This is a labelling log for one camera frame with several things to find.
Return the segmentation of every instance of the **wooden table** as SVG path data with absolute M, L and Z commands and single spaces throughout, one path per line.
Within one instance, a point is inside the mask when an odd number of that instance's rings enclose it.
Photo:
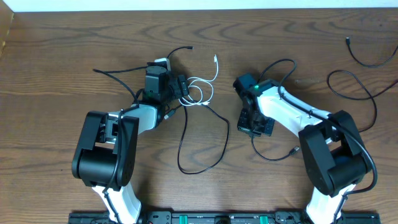
M 351 37 L 362 61 L 384 61 L 398 43 L 397 15 L 398 9 L 16 14 L 0 59 L 0 223 L 66 223 L 72 211 L 104 210 L 101 199 L 73 178 L 71 161 L 86 113 L 116 111 L 132 98 L 91 69 L 143 66 L 182 45 L 195 49 L 178 51 L 172 66 L 187 76 L 213 77 L 213 56 L 218 56 L 211 107 L 231 122 L 228 148 L 214 169 L 182 174 L 176 158 L 184 119 L 178 110 L 139 136 L 132 184 L 141 202 L 176 211 L 304 208 L 313 185 L 301 152 L 282 162 L 256 156 L 249 136 L 236 129 L 241 101 L 232 83 L 246 72 L 258 76 L 270 63 L 292 58 L 298 68 L 286 84 L 288 91 L 323 110 L 346 110 L 358 127 L 365 127 L 373 116 L 371 102 L 338 98 L 327 88 L 326 75 L 347 69 L 372 93 L 388 86 L 397 78 L 398 58 L 382 68 L 364 68 L 350 57 L 345 37 Z M 280 64 L 269 77 L 280 80 L 291 66 Z M 144 87 L 144 71 L 118 77 L 135 91 Z M 336 75 L 332 85 L 341 93 L 364 96 L 347 75 Z M 376 98 L 376 125 L 361 135 L 376 162 L 378 185 L 350 196 L 344 206 L 379 212 L 383 223 L 396 222 L 398 206 L 397 97 L 394 87 Z M 203 169 L 220 155 L 226 125 L 202 107 L 188 113 L 182 165 Z M 256 140 L 269 157 L 282 156 L 298 143 L 279 124 L 272 137 Z M 371 178 L 368 174 L 358 189 Z

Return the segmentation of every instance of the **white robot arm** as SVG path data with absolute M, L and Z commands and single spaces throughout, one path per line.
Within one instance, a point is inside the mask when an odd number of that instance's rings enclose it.
M 339 207 L 340 202 L 345 201 L 342 200 L 343 195 L 355 188 L 369 172 L 369 166 L 358 146 L 350 144 L 344 134 L 286 100 L 324 119 L 337 122 L 361 139 L 358 129 L 347 112 L 331 114 L 316 109 L 292 96 L 281 86 L 280 93 L 286 99 L 284 100 L 278 92 L 278 85 L 273 80 L 257 84 L 250 74 L 245 74 L 234 82 L 234 88 L 244 106 L 238 129 L 252 137 L 261 133 L 271 135 L 273 120 L 276 120 L 294 133 L 300 139 L 307 174 L 315 186 L 306 214 L 315 224 L 333 223 L 334 218 L 341 215 Z M 330 152 L 327 144 L 333 141 L 341 141 L 342 145 Z
M 137 135 L 158 126 L 167 103 L 189 92 L 185 77 L 174 77 L 169 60 L 160 58 L 148 63 L 142 94 L 139 105 L 134 102 L 132 110 L 122 114 L 89 112 L 72 162 L 73 175 L 99 194 L 109 210 L 109 218 L 118 223 L 136 223 L 141 211 L 130 182 Z M 114 144 L 114 149 L 99 147 L 96 142 Z

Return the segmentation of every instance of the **black mounting rail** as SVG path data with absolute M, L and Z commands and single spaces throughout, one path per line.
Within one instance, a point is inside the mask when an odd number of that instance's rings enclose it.
M 109 213 L 71 213 L 68 224 L 109 224 Z M 312 224 L 303 212 L 172 213 L 144 212 L 137 224 Z M 337 224 L 381 224 L 377 213 L 341 213 Z

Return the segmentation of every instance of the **white cable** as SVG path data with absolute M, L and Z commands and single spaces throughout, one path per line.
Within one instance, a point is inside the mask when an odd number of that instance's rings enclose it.
M 180 103 L 184 106 L 195 106 L 195 105 L 208 105 L 210 103 L 210 100 L 212 99 L 213 95 L 214 95 L 214 88 L 213 85 L 211 84 L 212 81 L 216 80 L 217 75 L 218 75 L 218 60 L 217 60 L 217 55 L 214 55 L 214 63 L 216 63 L 216 75 L 214 76 L 214 78 L 212 80 L 205 80 L 203 78 L 199 78 L 199 77 L 190 77 L 187 80 L 192 80 L 192 82 L 189 84 L 188 88 L 191 87 L 195 87 L 197 89 L 200 90 L 200 100 L 198 100 L 196 103 L 191 103 L 188 100 L 186 100 L 185 98 L 182 98 L 182 100 L 184 101 L 184 103 L 181 102 L 181 99 L 178 99 L 180 101 Z M 196 81 L 199 82 L 203 82 L 206 84 L 209 84 L 209 86 L 211 87 L 211 95 L 209 97 L 208 100 L 202 102 L 203 100 L 203 91 L 201 90 L 200 87 L 196 86 L 196 85 L 192 85 L 194 84 Z

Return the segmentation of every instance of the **green terminal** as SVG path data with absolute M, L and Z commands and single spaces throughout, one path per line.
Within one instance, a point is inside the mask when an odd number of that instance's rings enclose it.
M 188 216 L 187 215 L 180 215 L 180 224 L 188 224 Z
M 260 216 L 260 224 L 268 224 L 268 216 Z

